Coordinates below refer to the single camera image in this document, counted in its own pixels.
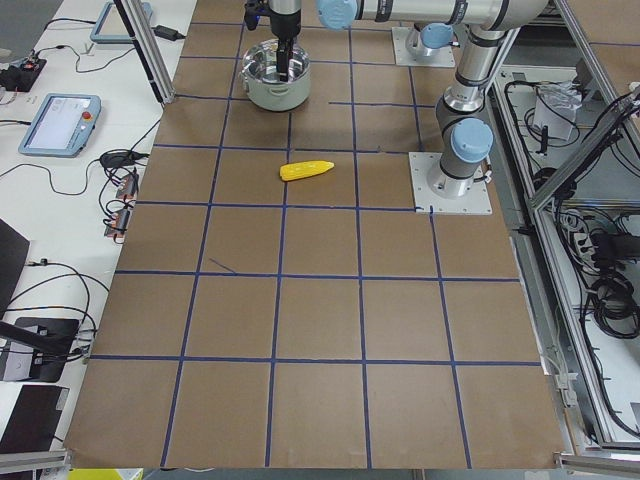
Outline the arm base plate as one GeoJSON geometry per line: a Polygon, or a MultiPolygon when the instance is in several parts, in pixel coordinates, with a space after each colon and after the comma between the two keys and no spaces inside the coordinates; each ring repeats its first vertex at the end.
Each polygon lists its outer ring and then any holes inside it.
{"type": "Polygon", "coordinates": [[[451,25],[430,23],[422,27],[393,27],[392,40],[396,65],[434,68],[455,66],[452,51],[454,30],[451,25]]]}
{"type": "Polygon", "coordinates": [[[439,152],[410,152],[414,210],[422,214],[487,216],[493,213],[482,169],[468,179],[453,179],[441,169],[439,152]]]}

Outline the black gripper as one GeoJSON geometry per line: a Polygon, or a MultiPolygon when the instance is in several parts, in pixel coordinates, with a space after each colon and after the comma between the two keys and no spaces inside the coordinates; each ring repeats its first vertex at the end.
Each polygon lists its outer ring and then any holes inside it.
{"type": "Polygon", "coordinates": [[[300,0],[269,0],[270,27],[278,38],[277,73],[280,82],[289,81],[289,63],[292,58],[292,39],[301,30],[300,0]]]}

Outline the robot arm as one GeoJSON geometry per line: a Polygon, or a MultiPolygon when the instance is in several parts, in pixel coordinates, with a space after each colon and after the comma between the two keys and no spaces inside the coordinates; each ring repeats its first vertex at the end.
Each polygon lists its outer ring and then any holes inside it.
{"type": "Polygon", "coordinates": [[[441,22],[415,23],[405,40],[405,48],[415,61],[432,60],[453,42],[454,29],[441,22]]]}
{"type": "Polygon", "coordinates": [[[319,20],[330,30],[371,20],[463,24],[468,33],[454,79],[440,98],[436,115],[444,142],[439,163],[427,174],[436,195],[457,199],[474,183],[476,169],[493,145],[490,127],[475,114],[484,107],[484,92],[500,56],[509,51],[508,34],[535,19],[545,1],[318,1],[319,20]]]}

